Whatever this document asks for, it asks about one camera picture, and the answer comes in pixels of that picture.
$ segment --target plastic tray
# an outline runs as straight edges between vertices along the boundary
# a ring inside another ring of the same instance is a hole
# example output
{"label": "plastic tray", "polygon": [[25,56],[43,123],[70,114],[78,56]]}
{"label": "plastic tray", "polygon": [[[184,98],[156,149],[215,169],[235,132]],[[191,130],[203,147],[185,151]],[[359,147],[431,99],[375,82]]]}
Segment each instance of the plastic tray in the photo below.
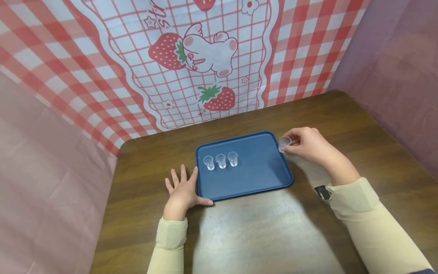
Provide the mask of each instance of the plastic tray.
{"label": "plastic tray", "polygon": [[[209,171],[204,157],[218,154],[238,154],[238,165]],[[292,184],[293,175],[272,132],[264,131],[200,145],[195,153],[198,173],[198,195],[213,201],[285,188]]]}

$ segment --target tray rim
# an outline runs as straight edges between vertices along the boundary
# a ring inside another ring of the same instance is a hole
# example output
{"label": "tray rim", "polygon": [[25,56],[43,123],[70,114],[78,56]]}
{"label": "tray rim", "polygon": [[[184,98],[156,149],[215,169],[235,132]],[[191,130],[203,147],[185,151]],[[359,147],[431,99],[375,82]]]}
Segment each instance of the tray rim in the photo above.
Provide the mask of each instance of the tray rim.
{"label": "tray rim", "polygon": [[[199,146],[196,148],[196,150],[195,150],[195,154],[194,154],[194,156],[195,156],[196,166],[197,166],[198,169],[199,169],[199,166],[198,166],[198,157],[197,157],[197,155],[198,155],[198,151],[199,151],[202,147],[204,147],[204,146],[206,146],[206,145],[211,145],[211,144],[214,144],[214,143],[217,143],[217,142],[222,142],[222,141],[232,140],[232,139],[238,139],[238,138],[241,138],[241,137],[246,137],[246,136],[251,136],[251,135],[265,134],[265,133],[268,133],[269,135],[271,135],[271,136],[274,138],[275,143],[276,143],[277,146],[278,146],[278,141],[277,141],[277,138],[275,137],[274,133],[271,132],[271,131],[268,131],[268,130],[264,130],[264,131],[260,131],[260,132],[254,132],[254,133],[245,134],[245,135],[236,136],[236,137],[231,137],[231,138],[223,139],[223,140],[219,140],[219,141],[209,142],[209,143],[205,143],[205,144],[199,145]],[[247,193],[245,193],[245,194],[223,196],[223,197],[220,197],[220,198],[214,199],[213,201],[220,201],[220,200],[225,200],[225,199],[230,199],[230,198],[237,198],[237,197],[242,197],[242,196],[251,195],[251,194],[255,194],[255,193],[262,193],[262,192],[266,192],[266,191],[270,191],[270,190],[284,189],[284,188],[287,188],[287,187],[291,186],[291,185],[293,184],[294,180],[295,180],[295,177],[294,177],[292,171],[290,170],[289,165],[287,164],[287,161],[286,161],[284,155],[281,154],[280,156],[281,156],[281,158],[282,158],[282,160],[283,160],[283,163],[288,167],[288,168],[287,168],[287,173],[288,173],[288,174],[290,175],[290,177],[291,177],[291,181],[290,181],[290,183],[288,183],[287,185],[277,186],[277,187],[273,187],[273,188],[254,190],[254,191],[251,191],[251,192],[247,192]],[[197,190],[199,196],[201,196],[201,194],[202,194],[202,193],[200,193],[200,185],[201,185],[201,184],[199,184],[198,179],[197,179],[197,182],[196,182],[196,190]]]}

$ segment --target plastic cup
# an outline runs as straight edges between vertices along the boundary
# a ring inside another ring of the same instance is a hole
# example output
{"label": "plastic cup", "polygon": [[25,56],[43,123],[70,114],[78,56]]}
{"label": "plastic cup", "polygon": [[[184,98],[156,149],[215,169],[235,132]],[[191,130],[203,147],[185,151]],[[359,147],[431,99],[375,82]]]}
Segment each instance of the plastic cup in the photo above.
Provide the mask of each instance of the plastic cup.
{"label": "plastic cup", "polygon": [[292,143],[292,140],[289,137],[282,136],[280,138],[280,140],[278,141],[278,151],[283,153],[283,151],[281,150],[282,146],[290,146],[291,143]]}
{"label": "plastic cup", "polygon": [[230,165],[232,167],[237,166],[237,153],[235,153],[234,151],[228,153],[228,160],[230,161]]}
{"label": "plastic cup", "polygon": [[219,154],[216,156],[216,162],[218,162],[219,168],[226,168],[226,157],[223,154]]}
{"label": "plastic cup", "polygon": [[211,156],[204,157],[204,164],[207,166],[207,169],[210,171],[215,169],[215,162],[213,161],[213,157]]}

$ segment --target beige sleeve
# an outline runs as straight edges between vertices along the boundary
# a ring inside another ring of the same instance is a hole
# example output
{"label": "beige sleeve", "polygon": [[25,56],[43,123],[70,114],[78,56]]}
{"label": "beige sleeve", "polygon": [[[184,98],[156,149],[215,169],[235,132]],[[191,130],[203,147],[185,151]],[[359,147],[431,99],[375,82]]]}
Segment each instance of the beige sleeve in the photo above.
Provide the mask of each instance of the beige sleeve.
{"label": "beige sleeve", "polygon": [[380,202],[365,178],[333,186],[330,206],[348,228],[370,273],[411,273],[432,269],[417,245]]}
{"label": "beige sleeve", "polygon": [[184,221],[160,219],[148,274],[184,273],[186,234],[187,218]]}

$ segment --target red checkered backdrop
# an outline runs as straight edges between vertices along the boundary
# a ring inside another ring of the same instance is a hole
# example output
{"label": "red checkered backdrop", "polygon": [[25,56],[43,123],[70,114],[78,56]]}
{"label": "red checkered backdrop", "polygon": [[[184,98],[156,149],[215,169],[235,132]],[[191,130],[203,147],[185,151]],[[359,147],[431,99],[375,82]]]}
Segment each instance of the red checkered backdrop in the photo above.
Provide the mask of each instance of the red checkered backdrop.
{"label": "red checkered backdrop", "polygon": [[0,71],[117,155],[323,93],[369,0],[0,3]]}

